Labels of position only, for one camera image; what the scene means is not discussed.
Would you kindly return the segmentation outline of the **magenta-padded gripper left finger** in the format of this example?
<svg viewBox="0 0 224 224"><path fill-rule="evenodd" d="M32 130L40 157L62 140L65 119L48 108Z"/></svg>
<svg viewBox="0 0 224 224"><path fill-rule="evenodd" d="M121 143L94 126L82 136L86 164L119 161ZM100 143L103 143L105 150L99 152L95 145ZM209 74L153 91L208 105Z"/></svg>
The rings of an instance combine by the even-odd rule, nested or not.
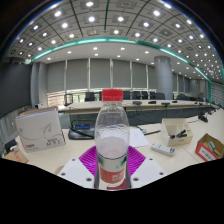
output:
<svg viewBox="0 0 224 224"><path fill-rule="evenodd" d="M96 147L91 147L79 158L70 159L58 176L78 186L97 189L99 187L99 173Z"/></svg>

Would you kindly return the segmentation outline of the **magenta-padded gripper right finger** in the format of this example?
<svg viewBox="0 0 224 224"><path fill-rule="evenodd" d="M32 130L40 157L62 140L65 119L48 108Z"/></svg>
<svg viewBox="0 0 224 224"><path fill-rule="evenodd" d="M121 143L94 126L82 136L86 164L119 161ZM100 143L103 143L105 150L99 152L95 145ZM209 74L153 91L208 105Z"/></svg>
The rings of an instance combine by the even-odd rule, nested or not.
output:
<svg viewBox="0 0 224 224"><path fill-rule="evenodd" d="M147 158L132 146L127 153L126 185L140 188L166 176L165 171L152 158Z"/></svg>

